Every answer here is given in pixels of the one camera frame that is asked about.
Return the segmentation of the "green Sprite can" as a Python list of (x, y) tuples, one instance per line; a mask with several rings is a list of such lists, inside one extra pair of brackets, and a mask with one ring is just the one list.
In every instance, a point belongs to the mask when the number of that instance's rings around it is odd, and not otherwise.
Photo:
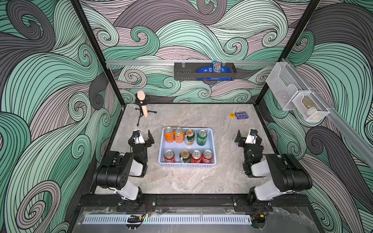
[(197, 144), (199, 146), (204, 146), (207, 142), (207, 131), (206, 130), (199, 130), (197, 134)]

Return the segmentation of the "green gold-top can back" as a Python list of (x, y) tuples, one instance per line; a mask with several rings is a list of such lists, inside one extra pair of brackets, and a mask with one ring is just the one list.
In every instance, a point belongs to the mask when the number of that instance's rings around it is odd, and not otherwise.
[(185, 131), (185, 144), (191, 146), (194, 144), (195, 133), (193, 130), (188, 129)]

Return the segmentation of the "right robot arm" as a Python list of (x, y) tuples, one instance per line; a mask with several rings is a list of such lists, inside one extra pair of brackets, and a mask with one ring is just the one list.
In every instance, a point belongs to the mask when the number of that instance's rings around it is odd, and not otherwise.
[(247, 197), (249, 205), (312, 188), (311, 176), (293, 154), (263, 153), (262, 138), (257, 130), (251, 129), (247, 137), (238, 130), (235, 142), (243, 148), (245, 175), (249, 178), (270, 177), (264, 184), (250, 188)]

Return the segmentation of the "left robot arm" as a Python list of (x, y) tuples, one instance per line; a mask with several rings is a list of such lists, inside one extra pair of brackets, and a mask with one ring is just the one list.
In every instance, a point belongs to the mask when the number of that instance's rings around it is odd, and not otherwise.
[(144, 139), (141, 131), (132, 133), (128, 140), (130, 151), (109, 151), (102, 159), (93, 175), (93, 183), (103, 189), (109, 189), (124, 201), (142, 201), (141, 188), (135, 186), (129, 177), (143, 178), (148, 168), (147, 149), (154, 144), (154, 138), (148, 131)]

